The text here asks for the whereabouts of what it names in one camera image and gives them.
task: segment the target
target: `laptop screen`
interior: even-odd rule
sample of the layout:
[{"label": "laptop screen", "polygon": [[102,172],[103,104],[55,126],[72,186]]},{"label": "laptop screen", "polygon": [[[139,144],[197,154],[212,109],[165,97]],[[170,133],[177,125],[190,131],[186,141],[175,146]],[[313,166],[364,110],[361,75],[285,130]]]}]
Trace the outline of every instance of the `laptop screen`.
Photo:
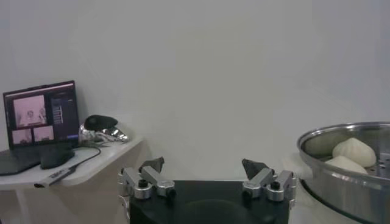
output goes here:
[{"label": "laptop screen", "polygon": [[10,148],[79,138],[74,81],[4,93]]}]

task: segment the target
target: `laptop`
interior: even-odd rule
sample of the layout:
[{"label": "laptop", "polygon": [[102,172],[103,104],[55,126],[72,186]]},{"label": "laptop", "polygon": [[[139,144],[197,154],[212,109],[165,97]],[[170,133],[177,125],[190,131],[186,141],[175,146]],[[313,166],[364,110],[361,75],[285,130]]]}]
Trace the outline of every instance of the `laptop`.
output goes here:
[{"label": "laptop", "polygon": [[0,152],[0,175],[39,165],[45,150],[78,144],[74,81],[4,93],[3,99],[10,149]]}]

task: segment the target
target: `metal bowl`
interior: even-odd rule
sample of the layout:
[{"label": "metal bowl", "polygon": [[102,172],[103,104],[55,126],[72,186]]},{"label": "metal bowl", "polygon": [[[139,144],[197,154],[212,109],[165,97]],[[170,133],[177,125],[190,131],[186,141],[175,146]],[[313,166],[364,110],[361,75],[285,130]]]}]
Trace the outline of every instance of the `metal bowl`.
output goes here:
[{"label": "metal bowl", "polygon": [[[377,163],[368,175],[328,165],[333,148],[357,138],[375,150]],[[298,140],[300,157],[311,167],[302,181],[315,198],[361,223],[390,223],[390,122],[340,124],[309,131]]]}]

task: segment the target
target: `white shelf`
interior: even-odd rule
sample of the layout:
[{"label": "white shelf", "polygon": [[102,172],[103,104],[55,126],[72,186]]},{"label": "white shelf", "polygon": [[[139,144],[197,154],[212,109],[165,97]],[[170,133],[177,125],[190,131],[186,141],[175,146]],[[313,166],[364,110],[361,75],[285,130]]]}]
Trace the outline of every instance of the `white shelf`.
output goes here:
[{"label": "white shelf", "polygon": [[[123,156],[123,154],[134,148],[142,140],[142,137],[136,136],[130,142],[125,144],[112,142],[109,143],[109,147],[101,147],[102,153],[99,156],[81,164],[75,173],[63,179],[59,182],[59,184],[64,186],[73,186],[89,180],[109,164]],[[45,179],[50,174],[63,168],[75,165],[78,162],[93,156],[97,152],[98,151],[96,149],[88,148],[76,150],[74,157],[62,166],[48,170],[42,170],[40,166],[35,166],[16,175],[0,177],[0,190],[34,188],[35,183]]]}]

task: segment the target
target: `computer mouse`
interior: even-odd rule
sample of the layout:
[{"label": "computer mouse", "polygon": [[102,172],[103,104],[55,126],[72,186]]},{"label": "computer mouse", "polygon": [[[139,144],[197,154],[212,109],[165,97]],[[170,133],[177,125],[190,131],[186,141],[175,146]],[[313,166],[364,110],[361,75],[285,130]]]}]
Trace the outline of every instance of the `computer mouse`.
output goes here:
[{"label": "computer mouse", "polygon": [[48,150],[41,154],[41,168],[51,169],[61,166],[74,157],[72,150]]}]

